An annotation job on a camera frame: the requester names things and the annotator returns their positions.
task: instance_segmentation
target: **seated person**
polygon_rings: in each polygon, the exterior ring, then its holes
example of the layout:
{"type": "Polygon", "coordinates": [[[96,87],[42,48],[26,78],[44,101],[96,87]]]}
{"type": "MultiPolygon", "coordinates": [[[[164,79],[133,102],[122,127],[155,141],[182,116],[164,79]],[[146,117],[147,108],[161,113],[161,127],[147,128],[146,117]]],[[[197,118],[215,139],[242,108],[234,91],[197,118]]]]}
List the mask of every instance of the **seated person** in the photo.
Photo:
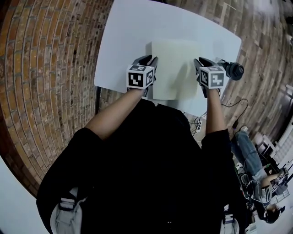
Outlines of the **seated person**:
{"type": "Polygon", "coordinates": [[[258,211],[259,218],[267,223],[274,223],[285,209],[279,208],[276,204],[271,204],[272,186],[271,181],[278,178],[282,171],[278,174],[268,176],[263,169],[260,157],[247,134],[248,128],[242,127],[235,134],[232,141],[232,152],[243,165],[246,173],[252,176],[253,194],[252,199],[255,208],[258,211]]]}

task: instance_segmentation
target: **wooden floor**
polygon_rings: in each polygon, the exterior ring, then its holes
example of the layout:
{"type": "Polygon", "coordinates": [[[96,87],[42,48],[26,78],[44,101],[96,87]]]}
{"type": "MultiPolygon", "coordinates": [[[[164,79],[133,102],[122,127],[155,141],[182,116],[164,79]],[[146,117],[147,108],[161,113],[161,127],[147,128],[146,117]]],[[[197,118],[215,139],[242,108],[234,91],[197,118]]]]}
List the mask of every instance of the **wooden floor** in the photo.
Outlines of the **wooden floor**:
{"type": "MultiPolygon", "coordinates": [[[[249,105],[239,120],[238,128],[247,125],[252,137],[260,132],[275,141],[282,134],[281,128],[292,104],[292,96],[288,96],[285,86],[293,86],[293,51],[290,29],[285,21],[285,17],[293,16],[291,1],[163,1],[212,20],[241,38],[238,62],[244,66],[245,73],[241,81],[229,82],[222,103],[232,105],[246,98],[249,105]]],[[[119,96],[116,92],[102,89],[100,108],[119,96]]],[[[223,107],[231,135],[232,125],[245,106],[246,101],[241,101],[235,107],[223,107]]]]}

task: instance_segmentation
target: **white cube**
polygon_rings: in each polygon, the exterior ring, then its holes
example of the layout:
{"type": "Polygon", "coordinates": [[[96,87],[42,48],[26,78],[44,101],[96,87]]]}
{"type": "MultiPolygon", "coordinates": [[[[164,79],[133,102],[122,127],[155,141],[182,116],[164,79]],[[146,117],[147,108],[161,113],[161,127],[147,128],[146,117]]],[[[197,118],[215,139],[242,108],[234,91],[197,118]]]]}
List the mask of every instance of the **white cube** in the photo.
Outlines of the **white cube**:
{"type": "Polygon", "coordinates": [[[200,82],[208,89],[221,89],[224,87],[226,71],[223,67],[201,67],[200,82]]]}
{"type": "Polygon", "coordinates": [[[146,89],[154,82],[155,68],[142,65],[129,65],[126,72],[128,88],[146,89]]]}

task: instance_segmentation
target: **white table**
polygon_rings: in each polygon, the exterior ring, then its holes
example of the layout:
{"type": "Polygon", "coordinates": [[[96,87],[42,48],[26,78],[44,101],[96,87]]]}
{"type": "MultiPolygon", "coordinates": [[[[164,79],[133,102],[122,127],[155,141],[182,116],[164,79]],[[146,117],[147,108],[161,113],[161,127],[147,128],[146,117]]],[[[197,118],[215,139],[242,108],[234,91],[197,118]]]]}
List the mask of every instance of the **white table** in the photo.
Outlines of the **white table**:
{"type": "MultiPolygon", "coordinates": [[[[115,0],[104,30],[94,84],[126,92],[126,68],[134,59],[148,54],[156,39],[184,39],[202,45],[202,56],[235,62],[241,39],[218,24],[192,12],[150,0],[115,0]]],[[[201,87],[190,100],[153,100],[200,116],[207,102],[201,87]]]]}

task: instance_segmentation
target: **power outlet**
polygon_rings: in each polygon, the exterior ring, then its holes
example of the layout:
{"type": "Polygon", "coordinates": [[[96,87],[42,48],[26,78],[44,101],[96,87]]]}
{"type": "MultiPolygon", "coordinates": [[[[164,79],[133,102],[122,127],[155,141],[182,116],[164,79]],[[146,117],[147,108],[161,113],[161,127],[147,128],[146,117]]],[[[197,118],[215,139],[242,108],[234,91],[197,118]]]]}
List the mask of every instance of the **power outlet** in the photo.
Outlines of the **power outlet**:
{"type": "Polygon", "coordinates": [[[199,133],[201,131],[202,120],[198,120],[196,125],[197,125],[197,128],[195,130],[195,134],[197,134],[197,133],[199,133]]]}

